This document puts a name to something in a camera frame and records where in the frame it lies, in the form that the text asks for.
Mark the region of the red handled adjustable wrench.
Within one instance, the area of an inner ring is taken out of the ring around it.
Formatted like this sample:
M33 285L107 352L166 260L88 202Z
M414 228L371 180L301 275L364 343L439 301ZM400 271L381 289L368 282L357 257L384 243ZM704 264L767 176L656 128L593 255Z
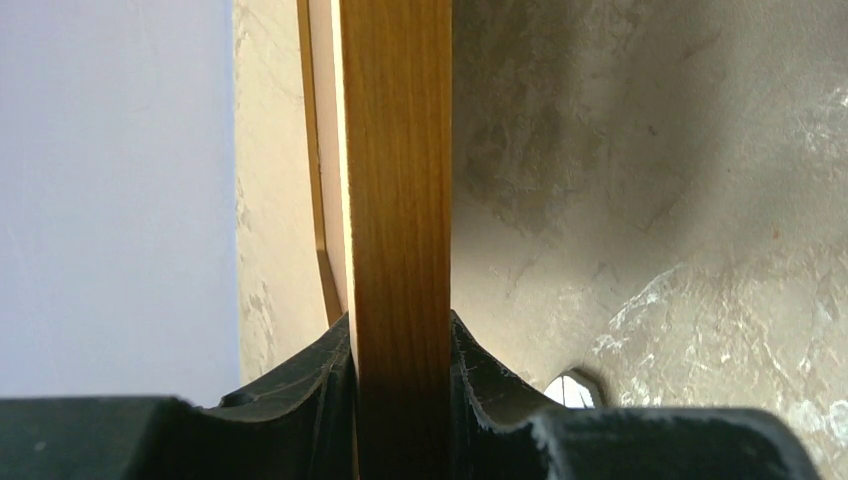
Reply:
M597 409L605 406L598 382L575 369L555 377L543 394L569 409Z

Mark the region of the wooden picture frame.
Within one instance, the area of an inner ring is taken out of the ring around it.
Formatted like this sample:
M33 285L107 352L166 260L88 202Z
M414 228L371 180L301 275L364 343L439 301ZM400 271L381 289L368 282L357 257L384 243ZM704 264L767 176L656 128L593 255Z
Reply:
M316 253L362 479L451 477L452 5L297 5Z

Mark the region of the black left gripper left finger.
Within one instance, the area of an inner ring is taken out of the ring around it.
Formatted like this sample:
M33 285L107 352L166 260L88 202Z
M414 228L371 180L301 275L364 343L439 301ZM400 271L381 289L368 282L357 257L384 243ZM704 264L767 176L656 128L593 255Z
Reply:
M178 397L5 399L5 479L349 479L349 326L212 408Z

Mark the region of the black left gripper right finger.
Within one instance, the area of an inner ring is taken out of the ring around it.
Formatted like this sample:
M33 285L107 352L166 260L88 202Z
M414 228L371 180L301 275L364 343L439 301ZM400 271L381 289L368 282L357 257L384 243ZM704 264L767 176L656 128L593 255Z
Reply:
M456 479L816 479L800 440L748 408L569 409L451 316Z

